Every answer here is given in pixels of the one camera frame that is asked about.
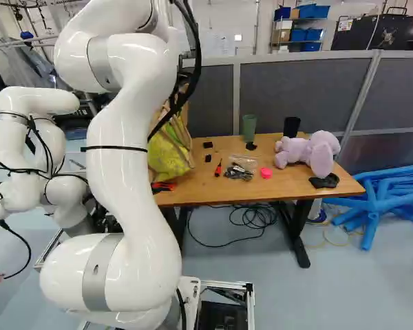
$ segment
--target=purple stuffed animal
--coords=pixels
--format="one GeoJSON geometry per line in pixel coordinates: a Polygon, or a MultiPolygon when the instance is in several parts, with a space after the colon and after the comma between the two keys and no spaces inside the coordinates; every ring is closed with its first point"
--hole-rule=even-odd
{"type": "Polygon", "coordinates": [[[333,157],[341,150],[338,139],[330,132],[318,131],[309,140],[282,137],[275,143],[275,165],[284,169],[288,163],[305,162],[321,179],[333,169],[333,157]]]}

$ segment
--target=yellow bag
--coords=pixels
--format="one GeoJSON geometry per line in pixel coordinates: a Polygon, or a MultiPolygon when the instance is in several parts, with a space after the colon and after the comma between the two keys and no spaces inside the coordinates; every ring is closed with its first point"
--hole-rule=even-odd
{"type": "MultiPolygon", "coordinates": [[[[168,104],[163,105],[151,127],[155,127],[168,111],[168,104]]],[[[194,168],[191,154],[193,141],[182,119],[182,113],[171,117],[148,143],[151,182],[167,181],[194,168]]]]}

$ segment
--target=black table leg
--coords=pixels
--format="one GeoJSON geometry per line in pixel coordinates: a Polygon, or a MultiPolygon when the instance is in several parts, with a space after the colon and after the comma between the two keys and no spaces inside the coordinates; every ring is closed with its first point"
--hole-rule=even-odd
{"type": "Polygon", "coordinates": [[[182,251],[184,245],[184,234],[185,228],[187,226],[187,219],[190,213],[190,208],[181,207],[179,212],[179,217],[176,215],[176,210],[174,208],[160,208],[162,215],[167,220],[171,231],[173,232],[176,240],[178,241],[179,248],[182,251]]]}
{"type": "Polygon", "coordinates": [[[313,199],[301,199],[297,201],[292,217],[288,211],[286,203],[273,202],[271,205],[278,211],[280,219],[286,227],[288,238],[292,251],[297,257],[298,265],[301,268],[309,268],[310,261],[300,234],[308,220],[310,208],[312,207],[313,199]]]}

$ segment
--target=screwdriver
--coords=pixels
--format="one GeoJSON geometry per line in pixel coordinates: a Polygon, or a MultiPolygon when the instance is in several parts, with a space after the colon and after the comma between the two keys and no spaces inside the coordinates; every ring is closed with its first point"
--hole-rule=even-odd
{"type": "Polygon", "coordinates": [[[215,168],[214,176],[219,177],[221,173],[222,173],[222,158],[220,158],[220,163],[218,167],[215,168]]]}

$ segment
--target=black cylinder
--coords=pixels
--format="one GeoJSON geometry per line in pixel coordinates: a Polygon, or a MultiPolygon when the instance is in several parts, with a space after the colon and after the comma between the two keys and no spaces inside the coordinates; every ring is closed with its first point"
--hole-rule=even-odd
{"type": "Polygon", "coordinates": [[[300,122],[301,119],[298,117],[284,118],[283,136],[287,136],[288,138],[297,137],[300,122]]]}

